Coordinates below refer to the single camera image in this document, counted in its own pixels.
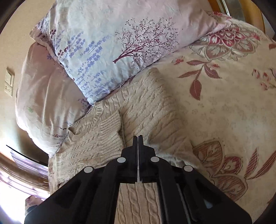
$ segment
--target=white circle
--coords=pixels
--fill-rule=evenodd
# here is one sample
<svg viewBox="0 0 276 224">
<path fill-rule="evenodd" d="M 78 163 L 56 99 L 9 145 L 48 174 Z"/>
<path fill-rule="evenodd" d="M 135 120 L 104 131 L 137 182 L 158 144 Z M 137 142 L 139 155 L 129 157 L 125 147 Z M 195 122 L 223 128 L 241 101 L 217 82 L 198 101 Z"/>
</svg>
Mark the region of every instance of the white circle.
<svg viewBox="0 0 276 224">
<path fill-rule="evenodd" d="M 193 170 L 193 167 L 190 166 L 190 165 L 186 165 L 186 166 L 184 166 L 184 170 L 185 170 L 186 172 L 191 172 L 191 171 Z"/>
<path fill-rule="evenodd" d="M 159 158 L 156 157 L 156 156 L 154 156 L 154 157 L 151 157 L 150 160 L 151 160 L 152 162 L 158 162 L 158 161 L 159 161 Z"/>
<path fill-rule="evenodd" d="M 126 161 L 126 158 L 125 157 L 119 157 L 118 159 L 117 159 L 117 162 L 119 162 L 119 163 L 124 163 Z"/>
<path fill-rule="evenodd" d="M 87 173 L 87 174 L 91 173 L 92 171 L 93 171 L 93 167 L 91 167 L 91 166 L 87 166 L 87 167 L 84 168 L 84 172 Z"/>
</svg>

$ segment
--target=pillow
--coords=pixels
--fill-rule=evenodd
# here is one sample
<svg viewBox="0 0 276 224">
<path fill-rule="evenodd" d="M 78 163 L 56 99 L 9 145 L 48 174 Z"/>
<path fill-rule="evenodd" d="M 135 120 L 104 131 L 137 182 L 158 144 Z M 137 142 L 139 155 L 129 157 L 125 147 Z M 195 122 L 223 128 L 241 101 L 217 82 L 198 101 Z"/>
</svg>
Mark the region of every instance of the pillow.
<svg viewBox="0 0 276 224">
<path fill-rule="evenodd" d="M 63 0 L 30 36 L 93 104 L 156 60 L 223 27 L 194 0 Z"/>
<path fill-rule="evenodd" d="M 44 46 L 34 43 L 22 68 L 15 99 L 18 126 L 50 157 L 82 118 L 89 103 Z"/>
</svg>

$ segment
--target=pink pillow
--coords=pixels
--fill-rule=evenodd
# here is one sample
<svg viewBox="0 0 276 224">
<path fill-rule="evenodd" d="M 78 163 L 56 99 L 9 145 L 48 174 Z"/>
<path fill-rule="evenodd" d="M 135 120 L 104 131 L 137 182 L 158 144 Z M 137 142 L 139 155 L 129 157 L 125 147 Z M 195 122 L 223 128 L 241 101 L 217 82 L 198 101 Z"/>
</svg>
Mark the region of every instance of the pink pillow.
<svg viewBox="0 0 276 224">
<path fill-rule="evenodd" d="M 63 0 L 30 35 L 92 104 L 158 59 L 223 27 L 195 0 Z"/>
<path fill-rule="evenodd" d="M 53 156 L 68 134 L 68 128 L 82 118 L 89 103 L 64 68 L 47 49 L 34 43 L 22 68 L 15 100 L 18 126 L 33 142 Z"/>
</svg>

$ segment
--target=light switch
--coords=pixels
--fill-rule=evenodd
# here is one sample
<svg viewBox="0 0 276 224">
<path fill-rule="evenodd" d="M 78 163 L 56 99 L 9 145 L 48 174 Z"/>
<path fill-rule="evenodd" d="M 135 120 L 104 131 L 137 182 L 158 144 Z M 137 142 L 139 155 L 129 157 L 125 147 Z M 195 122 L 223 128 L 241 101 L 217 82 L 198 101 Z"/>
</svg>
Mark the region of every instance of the light switch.
<svg viewBox="0 0 276 224">
<path fill-rule="evenodd" d="M 14 75 L 6 71 L 6 76 L 5 76 L 5 82 L 8 83 L 10 86 L 14 85 Z"/>
<path fill-rule="evenodd" d="M 12 97 L 12 86 L 10 86 L 8 83 L 5 82 L 5 92 Z"/>
</svg>

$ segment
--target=beige cable knit sweater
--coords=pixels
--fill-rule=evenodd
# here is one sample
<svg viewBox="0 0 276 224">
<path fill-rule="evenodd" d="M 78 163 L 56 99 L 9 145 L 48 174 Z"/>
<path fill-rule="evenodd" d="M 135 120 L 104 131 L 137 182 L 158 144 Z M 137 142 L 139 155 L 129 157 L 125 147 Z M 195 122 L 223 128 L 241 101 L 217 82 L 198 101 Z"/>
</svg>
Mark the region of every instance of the beige cable knit sweater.
<svg viewBox="0 0 276 224">
<path fill-rule="evenodd" d="M 140 77 L 70 127 L 59 152 L 49 160 L 51 193 L 85 166 L 98 168 L 119 157 L 134 135 L 143 135 L 145 145 L 174 165 L 185 162 L 203 171 L 159 71 L 153 68 Z M 160 218 L 156 184 L 121 184 L 116 223 L 160 223 Z"/>
</svg>

